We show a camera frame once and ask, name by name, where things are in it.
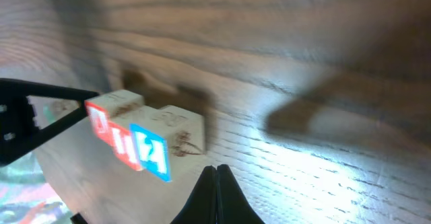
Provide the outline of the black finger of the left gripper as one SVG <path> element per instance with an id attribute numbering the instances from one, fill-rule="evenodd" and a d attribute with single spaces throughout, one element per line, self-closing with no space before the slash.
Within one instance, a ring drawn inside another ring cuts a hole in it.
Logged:
<path id="1" fill-rule="evenodd" d="M 57 98 L 80 103 L 78 109 L 45 128 L 36 126 L 30 96 Z M 25 156 L 87 117 L 85 101 L 99 96 L 95 91 L 61 87 L 19 79 L 1 79 L 1 165 Z"/>

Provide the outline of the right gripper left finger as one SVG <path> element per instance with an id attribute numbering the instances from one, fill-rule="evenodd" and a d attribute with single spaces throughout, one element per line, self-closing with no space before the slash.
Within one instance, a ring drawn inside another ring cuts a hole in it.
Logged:
<path id="1" fill-rule="evenodd" d="M 216 223 L 216 169 L 204 167 L 184 207 L 171 224 Z"/>

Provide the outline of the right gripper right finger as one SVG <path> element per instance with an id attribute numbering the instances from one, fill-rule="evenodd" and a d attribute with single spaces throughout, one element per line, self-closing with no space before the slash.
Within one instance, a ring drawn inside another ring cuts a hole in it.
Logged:
<path id="1" fill-rule="evenodd" d="M 264 224 L 248 203 L 230 167 L 217 167 L 217 223 L 219 224 Z"/>

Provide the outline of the blue number 2 block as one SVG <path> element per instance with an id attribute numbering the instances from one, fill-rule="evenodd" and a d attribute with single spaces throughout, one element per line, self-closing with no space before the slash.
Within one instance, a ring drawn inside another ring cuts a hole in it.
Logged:
<path id="1" fill-rule="evenodd" d="M 204 117 L 177 106 L 157 109 L 135 136 L 142 166 L 163 182 L 179 178 L 206 153 Z"/>

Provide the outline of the red letter A block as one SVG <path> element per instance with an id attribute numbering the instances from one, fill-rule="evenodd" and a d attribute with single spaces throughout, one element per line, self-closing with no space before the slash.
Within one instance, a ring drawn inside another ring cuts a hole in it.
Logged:
<path id="1" fill-rule="evenodd" d="M 120 89 L 86 100 L 85 107 L 96 136 L 113 147 L 109 122 L 121 114 L 142 107 L 144 103 L 142 95 Z"/>

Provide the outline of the red letter I block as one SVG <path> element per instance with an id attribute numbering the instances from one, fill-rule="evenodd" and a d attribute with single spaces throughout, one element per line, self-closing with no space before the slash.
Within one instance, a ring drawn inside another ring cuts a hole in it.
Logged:
<path id="1" fill-rule="evenodd" d="M 145 123 L 148 123 L 152 114 L 156 112 L 157 109 L 155 108 L 142 106 L 108 121 L 114 155 L 132 170 L 141 171 L 144 169 L 140 160 L 135 132 L 140 130 Z"/>

